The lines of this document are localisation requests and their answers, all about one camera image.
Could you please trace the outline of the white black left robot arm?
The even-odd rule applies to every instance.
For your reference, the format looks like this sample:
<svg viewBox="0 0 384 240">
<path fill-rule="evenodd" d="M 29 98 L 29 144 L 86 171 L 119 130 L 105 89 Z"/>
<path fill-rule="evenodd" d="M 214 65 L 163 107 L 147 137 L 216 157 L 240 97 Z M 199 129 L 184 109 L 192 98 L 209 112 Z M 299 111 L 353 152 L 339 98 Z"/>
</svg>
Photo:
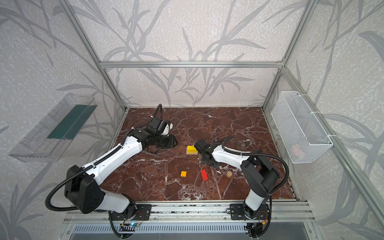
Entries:
<svg viewBox="0 0 384 240">
<path fill-rule="evenodd" d="M 158 105 L 155 113 L 144 124 L 132 128 L 121 143 L 89 164 L 72 166 L 67 178 L 54 187 L 45 200 L 48 210 L 68 212 L 79 210 L 83 214 L 107 211 L 131 218 L 137 212 L 134 200 L 123 194 L 103 190 L 101 185 L 117 168 L 143 150 L 154 146 L 157 149 L 172 149 L 177 146 L 176 137 L 170 133 L 173 124 L 163 119 L 163 107 Z M 52 198 L 61 188 L 71 207 L 56 207 Z"/>
</svg>

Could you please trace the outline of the red block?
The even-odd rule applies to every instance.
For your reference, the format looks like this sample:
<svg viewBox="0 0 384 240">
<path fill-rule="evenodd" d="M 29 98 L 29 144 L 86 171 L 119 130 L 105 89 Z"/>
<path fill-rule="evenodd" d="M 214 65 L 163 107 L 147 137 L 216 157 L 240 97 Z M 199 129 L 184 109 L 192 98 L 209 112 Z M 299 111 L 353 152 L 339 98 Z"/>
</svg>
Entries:
<svg viewBox="0 0 384 240">
<path fill-rule="evenodd" d="M 201 176 L 202 176 L 203 181 L 207 181 L 209 179 L 206 170 L 201 170 Z"/>
</svg>

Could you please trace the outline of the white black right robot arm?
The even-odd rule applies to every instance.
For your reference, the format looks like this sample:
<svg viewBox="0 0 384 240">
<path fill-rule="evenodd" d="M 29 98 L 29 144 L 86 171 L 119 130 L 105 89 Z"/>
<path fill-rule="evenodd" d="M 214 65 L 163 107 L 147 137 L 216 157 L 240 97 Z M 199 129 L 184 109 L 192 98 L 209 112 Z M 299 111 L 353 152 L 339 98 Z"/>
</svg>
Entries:
<svg viewBox="0 0 384 240">
<path fill-rule="evenodd" d="M 242 171 L 250 186 L 250 192 L 243 202 L 244 213 L 248 219 L 253 220 L 262 205 L 288 181 L 289 167 L 278 156 L 228 148 L 226 142 L 232 138 L 230 136 L 221 141 L 213 141 L 212 144 L 199 140 L 194 147 L 202 155 L 203 164 L 219 167 L 224 163 Z"/>
</svg>

